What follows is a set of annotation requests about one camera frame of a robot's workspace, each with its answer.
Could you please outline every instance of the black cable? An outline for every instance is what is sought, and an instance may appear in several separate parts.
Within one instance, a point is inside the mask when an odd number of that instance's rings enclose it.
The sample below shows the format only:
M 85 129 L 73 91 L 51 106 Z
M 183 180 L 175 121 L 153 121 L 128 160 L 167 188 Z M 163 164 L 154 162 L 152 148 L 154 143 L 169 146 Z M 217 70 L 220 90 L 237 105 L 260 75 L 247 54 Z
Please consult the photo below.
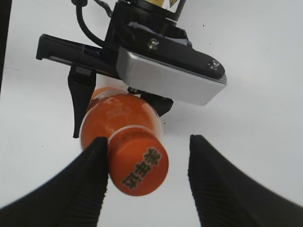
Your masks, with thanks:
M 104 1 L 102 1 L 102 0 L 94 0 L 99 6 L 101 6 L 103 9 L 105 9 L 105 11 L 106 11 L 106 13 L 107 13 L 107 15 L 109 16 L 109 17 L 112 17 L 112 15 L 113 15 L 113 11 L 110 9 L 110 6 L 106 3 L 106 2 L 104 2 Z
M 93 41 L 95 44 L 97 44 L 98 46 L 101 46 L 103 48 L 106 49 L 110 49 L 112 51 L 117 51 L 116 48 L 109 46 L 108 44 L 106 44 L 102 39 L 99 39 L 98 37 L 96 37 L 86 26 L 84 19 L 83 19 L 83 14 L 82 14 L 82 6 L 81 5 L 77 5 L 76 6 L 76 14 L 77 14 L 77 21 L 78 24 L 81 28 L 81 30 L 83 31 L 83 33 L 87 36 L 88 39 L 90 39 L 91 41 Z

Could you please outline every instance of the bottle cap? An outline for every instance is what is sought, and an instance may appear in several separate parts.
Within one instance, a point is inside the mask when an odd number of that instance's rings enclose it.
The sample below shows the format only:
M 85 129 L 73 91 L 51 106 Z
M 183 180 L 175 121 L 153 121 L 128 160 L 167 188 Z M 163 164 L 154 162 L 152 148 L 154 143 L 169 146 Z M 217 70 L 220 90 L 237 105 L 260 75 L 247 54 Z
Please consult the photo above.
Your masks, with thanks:
M 169 168 L 165 148 L 151 130 L 141 126 L 128 126 L 111 136 L 108 163 L 113 183 L 132 196 L 155 191 Z

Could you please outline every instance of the white backdrop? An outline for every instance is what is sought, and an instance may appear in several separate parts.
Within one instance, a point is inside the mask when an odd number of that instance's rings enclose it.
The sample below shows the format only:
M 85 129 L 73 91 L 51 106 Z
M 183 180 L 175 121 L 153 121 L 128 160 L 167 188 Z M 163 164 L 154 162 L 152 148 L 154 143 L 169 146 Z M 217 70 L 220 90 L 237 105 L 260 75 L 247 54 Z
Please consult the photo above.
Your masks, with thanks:
M 114 2 L 108 0 L 111 7 Z M 178 26 L 195 49 L 224 65 L 228 87 L 205 107 L 175 103 L 162 118 L 166 182 L 139 198 L 110 183 L 101 226 L 199 226 L 187 180 L 190 134 L 204 135 L 242 171 L 303 205 L 302 8 L 299 0 L 187 1 Z M 89 28 L 104 38 L 109 18 L 103 9 L 89 0 L 83 11 Z M 35 59 L 43 33 L 92 44 L 69 0 L 14 0 L 0 97 L 0 207 L 80 153 L 72 138 L 69 67 Z M 106 85 L 124 87 L 99 76 L 98 87 Z

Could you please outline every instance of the screw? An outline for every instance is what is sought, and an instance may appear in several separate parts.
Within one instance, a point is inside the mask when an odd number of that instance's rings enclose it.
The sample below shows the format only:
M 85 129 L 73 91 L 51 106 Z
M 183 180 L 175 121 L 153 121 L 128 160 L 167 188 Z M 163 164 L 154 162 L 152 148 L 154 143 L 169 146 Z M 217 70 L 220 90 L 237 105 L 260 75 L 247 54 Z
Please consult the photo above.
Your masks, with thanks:
M 148 48 L 150 48 L 151 50 L 157 50 L 158 49 L 158 45 L 159 45 L 159 41 L 157 39 L 151 39 L 148 43 L 147 46 Z
M 129 88 L 128 88 L 128 92 L 129 92 L 129 93 L 132 93 L 132 94 L 136 94 L 136 93 L 138 93 L 138 90 L 137 90 L 136 88 L 129 87 Z
M 213 71 L 217 71 L 220 67 L 220 63 L 216 60 L 213 60 L 212 62 L 208 63 L 208 67 Z

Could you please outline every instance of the orange plastic bottle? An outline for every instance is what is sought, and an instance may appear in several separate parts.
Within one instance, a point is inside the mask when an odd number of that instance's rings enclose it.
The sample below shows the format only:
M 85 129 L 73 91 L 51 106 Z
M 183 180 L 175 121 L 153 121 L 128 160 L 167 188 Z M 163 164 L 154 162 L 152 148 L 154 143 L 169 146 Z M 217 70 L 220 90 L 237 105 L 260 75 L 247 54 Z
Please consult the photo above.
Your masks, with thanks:
M 96 137 L 107 137 L 113 183 L 128 195 L 141 196 L 156 190 L 168 173 L 161 136 L 159 116 L 147 102 L 107 87 L 94 92 L 80 140 L 85 149 Z

